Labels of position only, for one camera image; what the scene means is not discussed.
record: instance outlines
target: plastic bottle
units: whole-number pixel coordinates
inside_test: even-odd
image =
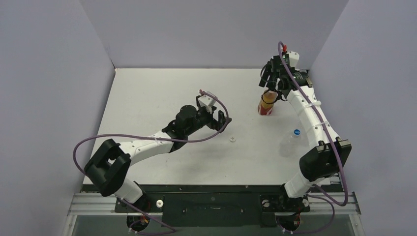
[[[275,101],[278,94],[273,91],[265,90],[264,94],[262,95],[261,101],[258,105],[258,113],[262,116],[268,116],[272,112],[272,108],[274,106],[273,102]]]
[[[287,134],[279,144],[279,153],[282,157],[289,157],[294,155],[297,151],[297,146],[301,144],[301,131],[295,129]]]

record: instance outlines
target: screw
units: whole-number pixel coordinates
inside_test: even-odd
[[[304,204],[305,207],[308,207],[308,205],[310,204],[307,199],[303,199],[302,203]]]
[[[262,201],[262,206],[263,206],[263,207],[269,207],[269,201],[268,201],[268,200],[266,200],[266,199],[265,199],[265,200],[263,200],[263,201]]]
[[[164,202],[162,200],[156,201],[156,207],[161,208],[164,205]]]

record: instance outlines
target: glass panel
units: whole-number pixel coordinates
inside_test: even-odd
[[[309,231],[325,225],[330,215],[301,215],[301,225],[297,231]],[[175,236],[277,236],[282,235],[281,229],[260,228],[260,226],[243,227],[176,227],[179,231]],[[127,233],[126,216],[91,216],[77,217],[73,236],[133,236]],[[167,229],[152,222],[142,231],[146,233],[165,232]],[[349,215],[336,215],[333,223],[324,231],[311,236],[354,236]]]

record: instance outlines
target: clear water bottle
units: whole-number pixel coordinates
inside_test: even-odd
[[[301,144],[301,131],[295,129],[287,134],[279,144],[279,153],[283,157],[289,157],[297,152],[297,146]]]

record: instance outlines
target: wire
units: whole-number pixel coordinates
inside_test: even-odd
[[[204,142],[204,141],[207,141],[207,140],[209,140],[209,139],[211,139],[211,138],[214,138],[215,136],[217,136],[218,134],[220,134],[221,132],[223,132],[223,130],[226,128],[226,126],[227,126],[227,124],[230,122],[230,120],[229,120],[229,112],[227,111],[227,108],[226,108],[226,106],[217,98],[217,97],[215,97],[215,96],[213,96],[213,95],[211,95],[211,94],[209,94],[209,93],[206,93],[205,91],[202,91],[202,90],[200,90],[200,94],[201,95],[206,95],[206,96],[208,96],[208,97],[211,97],[214,101],[216,101],[216,102],[218,102],[221,106],[222,106],[222,108],[224,109],[224,112],[226,113],[226,122],[225,122],[225,124],[216,132],[216,133],[214,133],[213,135],[211,135],[211,136],[208,136],[207,138],[203,138],[203,139],[198,139],[198,140],[180,140],[180,139],[167,139],[167,138],[159,138],[159,137],[145,137],[145,136],[137,136],[137,135],[129,135],[129,134],[100,134],[100,135],[95,135],[95,136],[91,136],[91,137],[89,137],[89,138],[85,138],[85,139],[83,139],[83,140],[81,140],[79,143],[77,143],[76,145],[75,145],[75,147],[74,147],[74,150],[72,151],[72,160],[74,161],[74,164],[75,164],[75,166],[78,168],[78,170],[81,172],[81,173],[83,173],[84,175],[86,175],[86,172],[81,168],[81,166],[78,164],[78,161],[77,161],[77,156],[76,156],[76,154],[77,154],[77,149],[78,149],[78,147],[81,145],[81,144],[83,144],[83,143],[85,143],[85,142],[87,142],[87,141],[89,141],[89,140],[93,140],[93,139],[97,139],[97,138],[102,138],[102,137],[127,137],[127,138],[133,138],[133,139],[142,139],[142,140],[160,140],[160,141],[170,141],[170,142],[178,142],[178,143],[200,143],[200,142]],[[137,207],[135,207],[134,205],[132,205],[131,203],[129,203],[129,202],[127,202],[127,201],[125,201],[124,199],[120,199],[122,202],[124,202],[124,203],[126,203],[129,207],[131,207],[132,209],[134,209],[135,211],[137,211],[137,212],[139,212],[139,213],[141,213],[141,214],[143,214],[143,215],[145,215],[146,217],[148,217],[149,219],[152,219],[152,220],[154,220],[155,222],[157,222],[157,223],[159,223],[159,224],[161,224],[161,225],[163,225],[163,226],[165,226],[165,227],[167,227],[168,229],[170,229],[171,231],[169,231],[169,232],[162,232],[162,233],[141,233],[141,232],[138,232],[138,234],[140,234],[140,235],[167,235],[167,234],[172,234],[172,233],[175,233],[176,232],[176,229],[175,228],[173,228],[173,227],[171,227],[171,226],[169,226],[169,225],[167,225],[167,224],[165,224],[164,222],[162,222],[161,220],[159,220],[159,219],[157,219],[157,218],[155,218],[155,217],[153,217],[153,216],[150,216],[149,214],[147,214],[146,212],[144,212],[144,211],[142,211],[142,210],[140,210],[140,209],[138,209]],[[135,225],[135,224],[137,224],[137,223],[139,223],[140,222],[140,220],[139,221],[135,221],[135,222],[133,222],[131,225],[130,225],[130,227],[129,228],[132,228],[132,226],[133,225]]]
[[[283,229],[283,232],[287,232],[287,233],[291,233],[291,234],[315,234],[315,233],[318,233],[318,232],[321,232],[321,231],[327,229],[333,223],[334,215],[335,215],[335,210],[334,210],[333,204],[329,200],[327,200],[325,198],[322,198],[322,197],[318,197],[318,196],[314,196],[314,195],[309,195],[309,194],[307,194],[307,196],[310,197],[310,198],[316,198],[316,199],[320,199],[320,200],[326,201],[327,203],[330,204],[331,211],[332,211],[330,221],[326,225],[324,225],[323,227],[318,228],[316,230],[312,230],[312,231],[295,231],[295,232],[286,230],[284,227],[282,227],[278,223],[279,227],[281,227]]]
[[[301,89],[301,87],[298,85],[297,81],[295,80],[294,76],[292,75],[290,69],[288,68],[287,64],[284,61],[284,58],[282,57],[282,51],[281,51],[281,47],[284,48],[284,44],[280,41],[278,42],[278,54],[279,54],[279,58],[281,59],[282,64],[285,67],[285,70],[287,71],[288,75],[290,76],[291,80],[293,81],[294,85],[297,87],[297,89],[300,91],[300,93],[302,94],[302,96],[304,97],[304,99],[311,104],[311,100],[310,98],[308,98],[308,96],[304,93],[304,91]],[[324,132],[326,133],[327,139],[330,143],[331,148],[333,149],[334,155],[336,156],[336,160],[337,160],[337,165],[339,167],[339,172],[340,172],[340,178],[342,180],[342,185],[343,185],[343,189],[345,191],[345,199],[342,203],[336,201],[334,198],[332,198],[329,194],[327,194],[322,188],[318,188],[320,190],[320,192],[322,192],[326,197],[328,197],[329,199],[331,199],[336,205],[339,205],[341,207],[346,206],[346,204],[348,203],[349,200],[349,192],[348,192],[348,186],[346,184],[346,178],[345,178],[345,172],[343,171],[343,165],[342,165],[342,161],[340,160],[340,156],[339,153],[337,152],[336,146],[334,145],[334,143],[331,140],[331,136],[330,133],[326,127],[326,124],[324,124],[324,120],[322,115],[319,113],[319,110],[317,110],[316,106],[311,106],[311,108],[314,110],[314,112],[316,113],[317,117],[319,118],[319,121],[322,123],[322,127]]]
[[[167,231],[167,232],[160,232],[160,233],[142,233],[142,232],[137,232],[138,234],[140,234],[140,235],[167,235],[167,234],[172,234],[172,233],[175,233],[175,232],[177,231],[174,227],[169,226],[169,225],[165,224],[164,222],[160,221],[158,218],[153,217],[153,216],[151,216],[151,215],[147,214],[146,212],[144,212],[144,211],[140,210],[139,208],[135,207],[134,205],[132,205],[130,202],[126,201],[125,199],[121,199],[121,198],[119,198],[119,200],[120,200],[120,201],[122,201],[122,202],[124,202],[124,203],[126,203],[126,205],[128,205],[128,206],[129,206],[130,208],[132,208],[133,210],[135,210],[135,211],[137,211],[137,212],[141,213],[142,215],[146,216],[147,218],[149,218],[149,219],[151,219],[151,220],[154,220],[155,222],[158,222],[158,223],[159,223],[159,224],[161,224],[162,226],[165,226],[165,227],[167,227],[168,229],[170,229],[170,230],[171,230],[171,231]],[[137,221],[133,222],[132,224],[130,224],[130,226],[129,226],[129,230],[130,230],[130,229],[131,229],[131,228],[132,228],[135,224],[137,224],[137,223],[139,223],[139,222],[141,222],[141,220],[137,220]]]

